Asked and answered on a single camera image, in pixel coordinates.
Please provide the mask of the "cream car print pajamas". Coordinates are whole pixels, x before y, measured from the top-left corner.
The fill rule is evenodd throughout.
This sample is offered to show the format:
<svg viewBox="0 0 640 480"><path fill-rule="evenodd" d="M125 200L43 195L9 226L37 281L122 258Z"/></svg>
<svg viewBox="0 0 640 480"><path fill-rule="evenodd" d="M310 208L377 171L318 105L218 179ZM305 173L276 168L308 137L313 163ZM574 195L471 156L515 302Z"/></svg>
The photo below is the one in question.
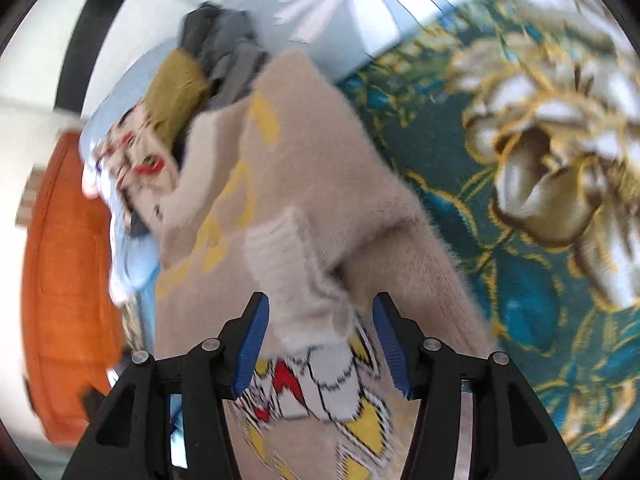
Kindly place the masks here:
<svg viewBox="0 0 640 480"><path fill-rule="evenodd" d="M143 100L114 122L92 154L96 168L105 169L115 182L126 226L136 214L151 232L160 232L162 200L175 191L179 169Z"/></svg>

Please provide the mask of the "olive green knit sweater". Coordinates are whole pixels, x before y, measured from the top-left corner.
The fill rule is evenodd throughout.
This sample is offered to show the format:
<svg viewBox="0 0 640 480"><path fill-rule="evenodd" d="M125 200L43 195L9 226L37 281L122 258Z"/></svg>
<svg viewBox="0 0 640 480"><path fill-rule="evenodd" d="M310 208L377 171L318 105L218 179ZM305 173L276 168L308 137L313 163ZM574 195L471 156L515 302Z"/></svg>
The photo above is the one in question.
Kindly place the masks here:
<svg viewBox="0 0 640 480"><path fill-rule="evenodd" d="M163 144L172 148L208 96L208 81L196 58L183 48L171 50L144 98L154 131Z"/></svg>

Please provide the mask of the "teal floral bed blanket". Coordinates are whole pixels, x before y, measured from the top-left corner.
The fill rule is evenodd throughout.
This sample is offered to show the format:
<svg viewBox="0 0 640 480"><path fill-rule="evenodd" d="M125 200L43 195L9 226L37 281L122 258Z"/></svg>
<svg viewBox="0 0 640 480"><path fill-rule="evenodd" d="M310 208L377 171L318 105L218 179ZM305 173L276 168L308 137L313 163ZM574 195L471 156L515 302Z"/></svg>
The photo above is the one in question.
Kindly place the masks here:
<svg viewBox="0 0 640 480"><path fill-rule="evenodd" d="M602 0L471 0L344 79L585 479L639 418L639 60Z"/></svg>

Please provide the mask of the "white and black wardrobe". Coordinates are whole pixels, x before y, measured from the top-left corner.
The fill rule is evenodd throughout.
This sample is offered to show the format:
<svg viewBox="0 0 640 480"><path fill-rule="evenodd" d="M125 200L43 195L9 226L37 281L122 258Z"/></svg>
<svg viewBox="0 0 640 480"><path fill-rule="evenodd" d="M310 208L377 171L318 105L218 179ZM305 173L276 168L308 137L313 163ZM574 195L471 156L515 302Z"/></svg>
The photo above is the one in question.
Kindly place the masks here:
<svg viewBox="0 0 640 480"><path fill-rule="evenodd" d="M1 50L1 125L89 118L119 78L206 0L37 0Z"/></svg>

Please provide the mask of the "beige fluffy printed sweater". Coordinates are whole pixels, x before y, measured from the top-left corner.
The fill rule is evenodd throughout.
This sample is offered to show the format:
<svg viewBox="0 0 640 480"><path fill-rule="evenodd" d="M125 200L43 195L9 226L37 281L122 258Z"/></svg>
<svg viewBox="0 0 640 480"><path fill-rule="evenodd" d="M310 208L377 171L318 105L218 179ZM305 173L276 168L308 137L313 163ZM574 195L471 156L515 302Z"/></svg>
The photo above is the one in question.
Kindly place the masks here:
<svg viewBox="0 0 640 480"><path fill-rule="evenodd" d="M281 53L247 98L195 119L162 211L158 356L217 335L254 292L269 300L250 385L226 407L244 478L399 477L418 408L375 335L379 292L454 350L495 349L418 198L302 52Z"/></svg>

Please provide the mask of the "light blue floral quilt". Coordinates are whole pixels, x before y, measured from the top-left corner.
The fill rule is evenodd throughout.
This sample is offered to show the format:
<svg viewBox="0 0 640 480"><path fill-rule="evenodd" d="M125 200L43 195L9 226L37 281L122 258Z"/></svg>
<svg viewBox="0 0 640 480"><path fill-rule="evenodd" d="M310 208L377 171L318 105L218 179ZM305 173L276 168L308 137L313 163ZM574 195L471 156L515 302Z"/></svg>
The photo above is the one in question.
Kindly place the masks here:
<svg viewBox="0 0 640 480"><path fill-rule="evenodd" d="M92 152L119 116L141 99L169 51L183 17L204 2L246 12L270 53L306 51L339 80L440 14L469 0L125 0L107 33L90 79L80 138L82 184L108 204L115 188L94 172Z"/></svg>

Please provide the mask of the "dark grey garment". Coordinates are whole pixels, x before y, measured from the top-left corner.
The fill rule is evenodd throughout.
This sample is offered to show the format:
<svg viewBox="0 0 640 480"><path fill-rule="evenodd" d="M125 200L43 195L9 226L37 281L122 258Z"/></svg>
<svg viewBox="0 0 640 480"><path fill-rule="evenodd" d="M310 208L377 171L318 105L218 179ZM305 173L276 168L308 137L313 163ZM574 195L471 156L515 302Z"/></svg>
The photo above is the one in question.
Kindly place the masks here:
<svg viewBox="0 0 640 480"><path fill-rule="evenodd" d="M206 110L244 99L269 61L250 14L210 2L182 19L179 46L190 52L208 83Z"/></svg>

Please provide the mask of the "orange wooden headboard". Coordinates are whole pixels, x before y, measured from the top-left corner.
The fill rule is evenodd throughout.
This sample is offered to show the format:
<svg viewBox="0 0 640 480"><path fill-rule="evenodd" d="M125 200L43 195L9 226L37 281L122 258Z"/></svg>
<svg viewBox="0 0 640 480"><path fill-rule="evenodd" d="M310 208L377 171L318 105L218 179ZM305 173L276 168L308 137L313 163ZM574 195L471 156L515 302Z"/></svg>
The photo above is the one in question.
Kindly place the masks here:
<svg viewBox="0 0 640 480"><path fill-rule="evenodd" d="M79 133L56 142L36 195L24 252L21 314L26 384L43 433L74 446L88 422L82 397L107 393L124 348L108 294L110 214L81 191Z"/></svg>

